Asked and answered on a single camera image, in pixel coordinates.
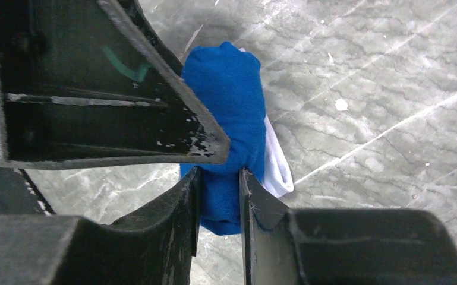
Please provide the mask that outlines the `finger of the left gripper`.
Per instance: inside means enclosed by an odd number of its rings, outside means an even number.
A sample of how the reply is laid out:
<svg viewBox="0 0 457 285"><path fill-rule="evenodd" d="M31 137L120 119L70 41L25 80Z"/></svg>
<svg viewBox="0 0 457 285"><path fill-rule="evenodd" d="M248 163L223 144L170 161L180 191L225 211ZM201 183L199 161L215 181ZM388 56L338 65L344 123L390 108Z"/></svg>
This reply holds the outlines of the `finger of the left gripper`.
<svg viewBox="0 0 457 285"><path fill-rule="evenodd" d="M0 1L8 158L63 170L221 164L230 141L118 1Z"/></svg>
<svg viewBox="0 0 457 285"><path fill-rule="evenodd" d="M146 39L155 48L158 54L169 65L171 70L173 70L173 72L176 73L176 75L181 75L183 64L174 55L174 53L166 47L164 42L162 42L162 40L159 38L155 30L151 27L150 23L143 14L143 10L140 6L139 1L118 0L118 2L122 6L126 14L129 16L131 21L139 28L139 30L144 34Z"/></svg>

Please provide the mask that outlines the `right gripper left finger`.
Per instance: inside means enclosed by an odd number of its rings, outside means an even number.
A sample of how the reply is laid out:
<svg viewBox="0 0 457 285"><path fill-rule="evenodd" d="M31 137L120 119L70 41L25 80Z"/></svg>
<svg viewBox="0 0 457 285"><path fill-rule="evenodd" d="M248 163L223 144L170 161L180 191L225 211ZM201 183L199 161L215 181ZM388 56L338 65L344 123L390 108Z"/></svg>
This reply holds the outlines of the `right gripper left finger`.
<svg viewBox="0 0 457 285"><path fill-rule="evenodd" d="M200 171L112 224L0 214L0 284L189 284Z"/></svg>

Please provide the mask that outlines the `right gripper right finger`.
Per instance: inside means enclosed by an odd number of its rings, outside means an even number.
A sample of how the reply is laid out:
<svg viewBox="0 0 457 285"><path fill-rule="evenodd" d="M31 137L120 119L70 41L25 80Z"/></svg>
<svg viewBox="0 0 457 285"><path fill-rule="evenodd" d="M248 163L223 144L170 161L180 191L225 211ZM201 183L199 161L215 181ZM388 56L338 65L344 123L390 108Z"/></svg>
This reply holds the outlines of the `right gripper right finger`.
<svg viewBox="0 0 457 285"><path fill-rule="evenodd" d="M410 209L289 208L240 171L245 284L457 284L443 223Z"/></svg>

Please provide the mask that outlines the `blue underwear white trim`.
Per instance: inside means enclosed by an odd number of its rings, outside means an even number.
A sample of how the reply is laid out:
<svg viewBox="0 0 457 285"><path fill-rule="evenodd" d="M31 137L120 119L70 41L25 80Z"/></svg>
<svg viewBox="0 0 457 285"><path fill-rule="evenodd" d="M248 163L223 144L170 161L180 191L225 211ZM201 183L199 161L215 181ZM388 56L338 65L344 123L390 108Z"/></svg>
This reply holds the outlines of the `blue underwear white trim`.
<svg viewBox="0 0 457 285"><path fill-rule="evenodd" d="M260 61L230 42L196 47L181 77L230 140L226 162L201 165L200 224L219 235L241 233L239 171L248 169L274 197L294 190L291 169L266 112Z"/></svg>

